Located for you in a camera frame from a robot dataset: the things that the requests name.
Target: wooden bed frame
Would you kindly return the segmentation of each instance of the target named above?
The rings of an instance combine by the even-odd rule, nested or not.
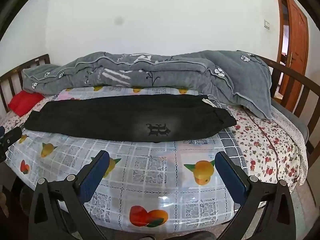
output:
[[[281,100],[281,105],[283,107],[285,107],[285,105],[288,102],[294,81],[298,81],[299,83],[301,83],[303,85],[303,90],[299,99],[299,102],[297,104],[297,107],[294,111],[294,115],[296,115],[297,117],[300,117],[301,112],[305,106],[305,103],[307,101],[308,95],[310,90],[313,91],[316,95],[319,96],[318,102],[316,104],[316,108],[313,111],[313,114],[311,116],[311,119],[308,123],[308,129],[309,129],[309,135],[312,134],[314,128],[316,127],[316,124],[318,123],[319,117],[320,117],[320,86],[317,85],[316,83],[314,83],[312,80],[310,80],[309,78],[301,75],[300,73],[286,67],[283,66],[271,59],[267,59],[261,56],[258,56],[259,58],[261,58],[268,66],[273,68],[272,71],[272,76],[271,76],[271,80],[272,80],[272,85],[270,88],[270,94],[271,94],[271,98],[274,97],[277,87],[278,87],[278,83],[280,80],[280,76],[281,73],[284,73],[286,75],[288,75],[289,81],[283,96],[283,99]],[[40,57],[34,58],[26,63],[21,64],[20,66],[17,66],[16,68],[10,70],[9,72],[5,73],[4,75],[2,75],[0,77],[0,94],[1,94],[1,99],[2,99],[2,103],[4,105],[4,108],[6,110],[6,112],[9,112],[7,103],[4,99],[4,94],[1,88],[1,83],[3,81],[8,80],[9,81],[9,86],[11,89],[11,93],[12,96],[15,95],[14,92],[14,88],[13,88],[13,84],[12,84],[12,76],[15,74],[18,74],[19,76],[19,80],[20,80],[20,85],[22,88],[22,75],[21,75],[21,71],[25,68],[30,68],[31,65],[36,64],[37,66],[40,65],[40,60],[43,60],[45,62],[45,64],[49,64],[50,63],[50,58],[48,54],[42,55]],[[320,142],[317,144],[317,146],[314,149],[308,150],[309,156],[308,156],[308,164],[309,167],[312,166],[312,164],[317,160],[317,158],[320,156]]]

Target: folded gray comforter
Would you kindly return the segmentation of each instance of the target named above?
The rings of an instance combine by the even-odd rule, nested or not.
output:
[[[269,67],[242,51],[205,50],[175,56],[96,52],[64,66],[23,70],[23,89],[44,95],[101,85],[192,89],[228,105],[245,106],[260,118],[272,118]]]

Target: light switch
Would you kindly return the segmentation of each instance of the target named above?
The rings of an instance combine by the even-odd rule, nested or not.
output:
[[[270,30],[270,23],[268,23],[266,20],[264,20],[264,26]]]

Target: black pants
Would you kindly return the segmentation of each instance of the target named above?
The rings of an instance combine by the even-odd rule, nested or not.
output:
[[[31,112],[25,128],[73,137],[161,142],[208,138],[236,125],[207,96],[137,95],[52,101]]]

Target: red pillow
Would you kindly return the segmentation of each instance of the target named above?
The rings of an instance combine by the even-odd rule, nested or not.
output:
[[[8,106],[18,116],[22,117],[27,114],[43,98],[44,96],[42,94],[28,93],[22,90],[11,99]]]

